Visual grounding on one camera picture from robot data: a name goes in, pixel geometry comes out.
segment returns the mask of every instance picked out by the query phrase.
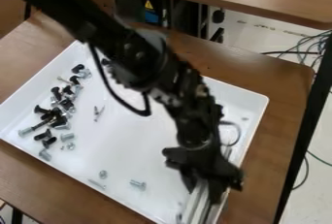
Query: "black bolt head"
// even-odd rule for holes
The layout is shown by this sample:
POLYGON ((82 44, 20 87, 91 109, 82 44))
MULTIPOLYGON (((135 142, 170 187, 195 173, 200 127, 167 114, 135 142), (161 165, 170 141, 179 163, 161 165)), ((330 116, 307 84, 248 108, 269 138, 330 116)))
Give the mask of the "black bolt head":
POLYGON ((34 109, 34 112, 35 112, 35 113, 37 113, 37 112, 40 112, 40 113, 48 113, 48 112, 50 112, 50 111, 41 108, 39 105, 36 105, 36 107, 35 107, 35 109, 34 109))
POLYGON ((79 78, 78 76, 72 76, 69 78, 69 81, 73 82, 74 84, 81 85, 78 78, 79 78))
POLYGON ((85 66, 83 64, 79 64, 77 66, 75 66, 73 69, 72 69, 72 72, 77 74, 80 70, 84 69, 85 66))
POLYGON ((43 146, 46 149, 50 148, 50 145, 56 142, 56 137, 49 138, 48 140, 43 141, 43 146))
POLYGON ((72 91, 70 85, 65 86, 65 87, 62 89, 62 92, 65 92, 65 93, 67 93, 68 95, 74 95, 74 92, 72 91))

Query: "black screw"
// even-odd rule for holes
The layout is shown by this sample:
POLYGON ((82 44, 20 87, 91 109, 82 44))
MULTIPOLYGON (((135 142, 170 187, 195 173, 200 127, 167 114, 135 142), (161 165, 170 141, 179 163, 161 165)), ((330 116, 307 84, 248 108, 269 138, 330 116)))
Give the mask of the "black screw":
POLYGON ((83 64, 79 64, 77 66, 75 66, 73 69, 72 69, 72 72, 77 74, 80 70, 84 69, 85 66, 83 64))
POLYGON ((53 93, 54 97, 56 98, 57 101, 61 101, 61 94, 60 94, 60 88, 59 87, 54 87, 50 90, 50 92, 53 93))
POLYGON ((56 137, 52 137, 52 138, 50 138, 46 141, 43 141, 43 146, 44 146, 44 148, 49 149, 50 145, 55 143, 55 142, 56 142, 56 137))
POLYGON ((51 127, 57 127, 57 126, 62 126, 67 123, 68 119, 65 116, 61 116, 57 118, 50 126, 51 127))
POLYGON ((63 107, 63 109, 65 109, 66 111, 68 111, 70 108, 74 107, 74 104, 69 100, 69 99, 65 99, 63 101, 60 102, 60 105, 63 107))
POLYGON ((49 113, 50 111, 41 108, 39 105, 36 105, 36 107, 34 109, 34 112, 35 113, 37 113, 37 112, 39 112, 39 113, 49 113))
POLYGON ((43 138, 51 138, 51 132, 50 132, 49 128, 45 133, 36 135, 33 139, 35 139, 35 141, 39 141, 39 140, 42 140, 43 138))
POLYGON ((35 130, 37 130, 38 128, 40 128, 40 127, 42 127, 42 126, 48 124, 49 122, 50 122, 50 118, 47 118, 46 120, 43 120, 41 123, 39 123, 39 124, 37 124, 37 125, 31 127, 31 129, 32 129, 33 131, 35 131, 35 130))
POLYGON ((65 87, 62 89, 62 92, 67 93, 68 95, 74 95, 74 92, 72 91, 70 85, 65 86, 65 87))
POLYGON ((69 78, 69 81, 72 81, 74 84, 81 85, 80 82, 78 81, 78 76, 72 76, 69 78))

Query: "silver bolt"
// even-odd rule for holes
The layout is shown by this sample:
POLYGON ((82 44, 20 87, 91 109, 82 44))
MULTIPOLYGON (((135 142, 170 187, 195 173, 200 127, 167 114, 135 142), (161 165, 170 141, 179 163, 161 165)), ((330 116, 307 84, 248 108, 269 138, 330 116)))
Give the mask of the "silver bolt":
POLYGON ((92 184, 94 184, 95 186, 105 190, 106 189, 106 185, 103 185, 95 180, 92 180, 92 179, 88 179, 89 182, 91 182, 92 184))
POLYGON ((92 74, 89 69, 82 69, 78 72, 78 76, 85 80, 91 78, 92 74))
POLYGON ((48 151, 44 148, 39 152, 39 156, 46 161, 50 161, 51 155, 48 153, 48 151))
POLYGON ((72 125, 70 124, 70 122, 67 122, 64 125, 60 125, 60 126, 55 126, 54 129, 56 130, 70 130, 72 128, 72 125))
POLYGON ((23 130, 18 130, 18 135, 23 138, 25 135, 30 134, 31 132, 33 132, 33 129, 28 127, 23 130))
POLYGON ((74 133, 70 133, 70 134, 61 134, 60 135, 60 139, 62 142, 66 142, 68 140, 73 140, 75 138, 75 134, 74 133))
POLYGON ((52 107, 55 107, 55 106, 57 106, 59 104, 59 102, 56 100, 56 98, 54 97, 54 96, 51 96, 50 97, 50 105, 52 106, 52 107))
POLYGON ((73 84, 71 81, 65 80, 65 79, 62 78, 61 76, 57 77, 56 79, 57 79, 57 80, 60 80, 60 81, 63 81, 63 82, 66 82, 66 83, 68 83, 68 84, 70 84, 70 85, 73 84))
POLYGON ((108 176, 108 174, 107 174, 107 172, 106 172, 105 170, 103 170, 103 171, 101 171, 101 172, 99 173, 99 177, 100 177, 101 179, 106 179, 107 176, 108 176))
POLYGON ((74 85, 74 87, 75 87, 74 96, 75 96, 75 98, 78 98, 83 87, 79 84, 74 85))
POLYGON ((75 144, 74 143, 69 143, 69 144, 67 144, 67 149, 69 149, 69 150, 74 150, 75 149, 75 144))
POLYGON ((130 180, 130 184, 139 188, 140 190, 146 190, 147 188, 147 184, 145 182, 140 182, 140 181, 136 181, 136 180, 130 180))

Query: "wire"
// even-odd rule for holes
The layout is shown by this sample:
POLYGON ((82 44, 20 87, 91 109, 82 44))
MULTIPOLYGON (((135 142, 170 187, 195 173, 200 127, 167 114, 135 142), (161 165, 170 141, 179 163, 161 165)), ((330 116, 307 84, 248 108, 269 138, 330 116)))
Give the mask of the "wire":
POLYGON ((275 53, 282 53, 282 54, 312 54, 312 55, 318 55, 319 53, 317 51, 267 51, 262 52, 260 54, 275 54, 275 53))
POLYGON ((240 140, 240 138, 242 136, 242 132, 241 132, 241 127, 237 123, 232 122, 232 121, 227 121, 227 120, 221 120, 220 123, 219 123, 219 125, 234 126, 235 129, 236 129, 236 131, 238 132, 238 136, 237 136, 237 138, 236 138, 236 140, 235 140, 234 143, 225 144, 225 143, 221 142, 221 145, 230 147, 230 146, 233 146, 233 145, 235 145, 235 144, 237 144, 239 142, 239 140, 240 140))
POLYGON ((316 160, 318 160, 319 162, 325 164, 326 166, 332 167, 331 163, 326 162, 325 160, 319 158, 318 156, 314 155, 312 152, 310 152, 309 150, 307 151, 310 155, 312 155, 316 160))
POLYGON ((298 189, 299 187, 301 187, 307 181, 307 179, 308 179, 308 175, 309 175, 309 162, 308 162, 308 158, 307 157, 305 157, 304 160, 305 160, 305 165, 306 165, 305 176, 303 177, 302 181, 298 185, 296 185, 296 186, 294 186, 292 188, 292 190, 295 190, 295 189, 298 189))
POLYGON ((106 86, 106 88, 109 90, 110 94, 124 107, 126 107, 127 109, 129 109, 130 111, 134 112, 137 115, 140 116, 149 116, 151 115, 151 110, 150 110, 150 106, 149 106, 149 98, 148 95, 146 93, 142 93, 143 96, 143 101, 144 101, 144 105, 145 105, 145 109, 144 110, 137 110, 136 108, 132 107, 131 105, 129 105, 128 103, 126 103, 125 101, 123 101, 119 96, 116 95, 116 93, 112 90, 108 80, 106 79, 104 70, 100 64, 100 60, 99 60, 99 56, 98 53, 96 51, 96 48, 92 45, 89 44, 88 47, 90 48, 93 60, 96 64, 96 67, 98 69, 98 72, 106 86))

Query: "floor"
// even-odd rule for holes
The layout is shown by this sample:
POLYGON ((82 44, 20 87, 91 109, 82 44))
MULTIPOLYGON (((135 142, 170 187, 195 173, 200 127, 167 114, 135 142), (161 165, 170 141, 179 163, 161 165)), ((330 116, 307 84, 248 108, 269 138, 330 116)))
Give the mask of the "floor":
MULTIPOLYGON (((249 16, 234 12, 226 12, 226 20, 222 24, 225 28, 225 40, 229 46, 244 48, 256 52, 271 50, 286 50, 293 47, 302 38, 301 34, 314 35, 321 31, 305 28, 281 21, 249 16)), ((298 62, 295 55, 283 57, 298 62)), ((332 97, 329 97, 325 109, 316 128, 310 151, 332 163, 332 136, 330 124, 332 120, 332 97)), ((282 217, 282 224, 314 224, 330 223, 332 213, 332 168, 318 162, 308 155, 310 164, 309 177, 306 183, 292 192, 286 210, 282 217)), ((304 167, 298 176, 298 181, 304 176, 304 167)), ((0 216, 11 223, 11 208, 5 206, 0 216)), ((24 217, 24 224, 36 223, 24 217)))

